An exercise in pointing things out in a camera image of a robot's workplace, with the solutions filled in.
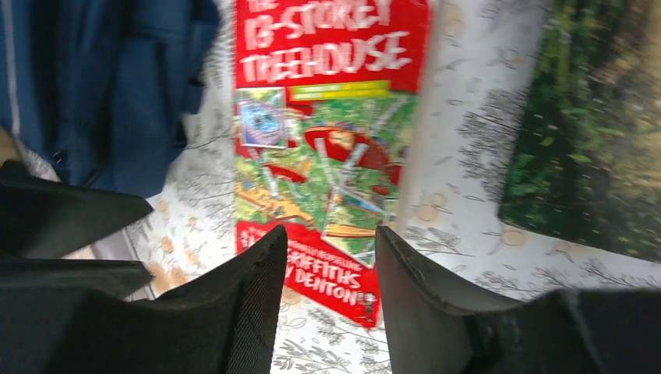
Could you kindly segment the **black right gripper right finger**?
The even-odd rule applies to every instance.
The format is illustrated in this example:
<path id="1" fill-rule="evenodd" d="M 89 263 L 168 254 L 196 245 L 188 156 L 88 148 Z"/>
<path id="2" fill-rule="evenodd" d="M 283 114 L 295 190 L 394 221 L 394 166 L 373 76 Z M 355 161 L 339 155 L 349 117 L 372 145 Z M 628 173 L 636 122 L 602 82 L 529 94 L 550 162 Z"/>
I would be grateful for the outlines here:
<path id="1" fill-rule="evenodd" d="M 660 293 L 559 289 L 522 302 L 473 284 L 376 229 L 395 373 L 657 373 Z"/>

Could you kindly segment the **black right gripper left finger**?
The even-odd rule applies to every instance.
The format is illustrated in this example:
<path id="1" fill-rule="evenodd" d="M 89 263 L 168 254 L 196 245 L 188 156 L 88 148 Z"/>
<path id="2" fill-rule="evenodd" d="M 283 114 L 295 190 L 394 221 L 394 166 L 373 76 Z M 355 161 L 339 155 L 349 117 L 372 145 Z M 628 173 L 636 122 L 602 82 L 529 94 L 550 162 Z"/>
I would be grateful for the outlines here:
<path id="1" fill-rule="evenodd" d="M 71 290 L 48 373 L 267 373 L 288 236 L 268 231 L 245 252 L 153 300 Z"/>

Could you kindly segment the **dark green gold book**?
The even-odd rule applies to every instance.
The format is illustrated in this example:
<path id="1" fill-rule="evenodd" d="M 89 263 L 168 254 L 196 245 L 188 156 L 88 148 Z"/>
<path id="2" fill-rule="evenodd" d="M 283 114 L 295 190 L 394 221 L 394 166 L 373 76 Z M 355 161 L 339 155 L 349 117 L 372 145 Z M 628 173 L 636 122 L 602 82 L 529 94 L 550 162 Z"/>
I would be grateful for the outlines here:
<path id="1" fill-rule="evenodd" d="M 659 262 L 659 2 L 553 2 L 498 215 Z"/>

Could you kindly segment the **navy blue student backpack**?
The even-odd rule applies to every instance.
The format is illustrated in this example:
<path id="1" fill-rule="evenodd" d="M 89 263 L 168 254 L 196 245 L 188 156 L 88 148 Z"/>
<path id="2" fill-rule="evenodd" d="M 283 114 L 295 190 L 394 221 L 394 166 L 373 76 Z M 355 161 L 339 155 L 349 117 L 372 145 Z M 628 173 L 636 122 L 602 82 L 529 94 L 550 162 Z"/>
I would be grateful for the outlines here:
<path id="1" fill-rule="evenodd" d="M 4 1 L 2 128 L 61 182 L 157 195 L 220 23 L 213 1 Z"/>

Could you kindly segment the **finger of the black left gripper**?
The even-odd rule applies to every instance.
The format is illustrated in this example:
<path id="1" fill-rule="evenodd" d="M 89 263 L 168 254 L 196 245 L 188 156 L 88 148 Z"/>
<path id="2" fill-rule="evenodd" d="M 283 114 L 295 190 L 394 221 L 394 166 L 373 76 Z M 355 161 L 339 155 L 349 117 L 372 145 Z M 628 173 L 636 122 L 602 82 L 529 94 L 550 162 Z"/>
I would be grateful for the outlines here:
<path id="1" fill-rule="evenodd" d="M 152 278 L 140 261 L 11 259 L 1 262 L 1 309 L 127 309 Z"/>
<path id="2" fill-rule="evenodd" d="M 144 218 L 142 197 L 48 181 L 1 166 L 1 257 L 57 259 Z"/>

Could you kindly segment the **red Treehouse storybook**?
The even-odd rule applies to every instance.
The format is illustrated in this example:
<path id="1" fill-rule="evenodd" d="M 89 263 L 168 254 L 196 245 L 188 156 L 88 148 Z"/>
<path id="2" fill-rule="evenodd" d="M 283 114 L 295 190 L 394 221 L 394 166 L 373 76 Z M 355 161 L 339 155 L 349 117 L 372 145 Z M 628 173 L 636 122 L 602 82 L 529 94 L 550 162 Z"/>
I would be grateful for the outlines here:
<path id="1" fill-rule="evenodd" d="M 435 5 L 235 3 L 235 237 L 288 236 L 285 285 L 368 329 L 398 222 Z"/>

